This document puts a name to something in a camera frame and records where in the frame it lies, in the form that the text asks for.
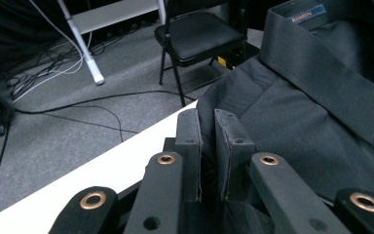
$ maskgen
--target shirt collar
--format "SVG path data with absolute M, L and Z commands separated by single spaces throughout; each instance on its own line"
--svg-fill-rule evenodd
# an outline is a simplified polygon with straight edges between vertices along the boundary
M 297 0 L 278 5 L 268 12 L 260 58 L 372 143 L 374 84 L 347 67 L 310 32 L 343 19 L 374 25 L 374 0 Z

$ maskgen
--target white table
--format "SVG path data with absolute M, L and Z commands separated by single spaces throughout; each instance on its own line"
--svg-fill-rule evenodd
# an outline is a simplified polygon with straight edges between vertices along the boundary
M 150 158 L 163 151 L 165 138 L 175 137 L 178 113 L 195 106 L 191 103 L 1 212 L 0 233 L 48 233 L 57 215 L 81 190 L 104 186 L 120 193 L 140 181 Z

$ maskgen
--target label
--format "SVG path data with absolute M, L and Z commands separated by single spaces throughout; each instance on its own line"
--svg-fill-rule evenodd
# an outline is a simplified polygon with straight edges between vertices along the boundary
M 318 5 L 316 7 L 313 7 L 312 9 L 305 11 L 303 13 L 300 13 L 296 16 L 291 17 L 291 21 L 295 23 L 302 23 L 306 20 L 311 20 L 315 17 L 318 17 L 320 15 L 326 14 L 326 9 L 324 9 L 323 5 Z

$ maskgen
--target black metal bracket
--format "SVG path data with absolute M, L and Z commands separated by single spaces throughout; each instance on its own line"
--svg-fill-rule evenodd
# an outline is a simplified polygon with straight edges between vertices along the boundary
M 81 191 L 50 233 L 374 234 L 374 194 L 345 189 L 325 204 L 281 156 L 254 154 L 235 115 L 214 114 L 217 198 L 201 200 L 208 191 L 200 185 L 200 124 L 197 110 L 187 110 L 141 182 L 118 195 L 102 187 Z

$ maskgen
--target brass grommet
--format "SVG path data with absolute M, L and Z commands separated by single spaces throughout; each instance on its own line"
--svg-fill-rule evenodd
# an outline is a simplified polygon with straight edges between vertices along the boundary
M 92 197 L 98 197 L 99 201 L 97 201 L 95 203 L 89 203 L 89 200 Z M 107 197 L 106 197 L 105 193 L 102 192 L 102 191 L 91 192 L 91 193 L 87 194 L 83 199 L 81 199 L 80 206 L 84 210 L 97 209 L 100 206 L 102 206 L 102 204 L 105 203 L 106 198 Z
M 274 166 L 279 163 L 279 159 L 275 156 L 265 155 L 260 157 L 260 161 L 266 165 Z
M 351 201 L 359 208 L 366 210 L 368 212 L 374 213 L 374 198 L 363 194 L 363 193 L 353 193 L 350 196 Z
M 159 164 L 168 165 L 168 164 L 172 164 L 173 162 L 175 162 L 175 157 L 171 155 L 163 155 L 163 156 L 160 156 L 157 159 L 157 161 L 159 162 Z

